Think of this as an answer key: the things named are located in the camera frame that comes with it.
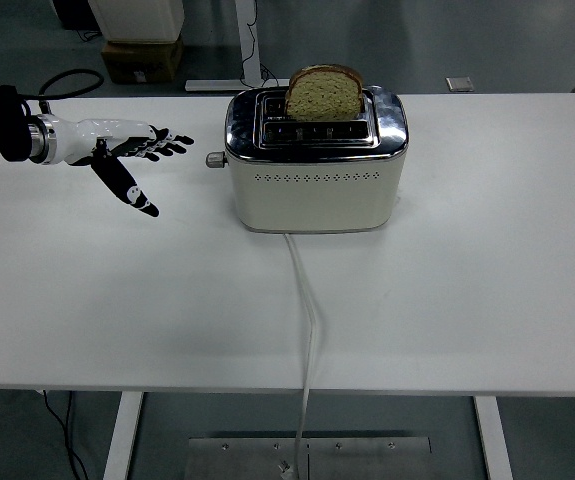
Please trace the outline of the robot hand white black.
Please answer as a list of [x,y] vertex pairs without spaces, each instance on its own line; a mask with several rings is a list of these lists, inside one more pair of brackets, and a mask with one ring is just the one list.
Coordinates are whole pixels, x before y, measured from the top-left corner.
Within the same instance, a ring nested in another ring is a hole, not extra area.
[[123,203],[156,217],[151,203],[134,177],[121,163],[122,157],[156,162],[163,157],[184,154],[194,143],[188,136],[146,122],[114,119],[86,119],[71,122],[53,115],[45,117],[46,165],[65,163],[88,166],[101,182]]

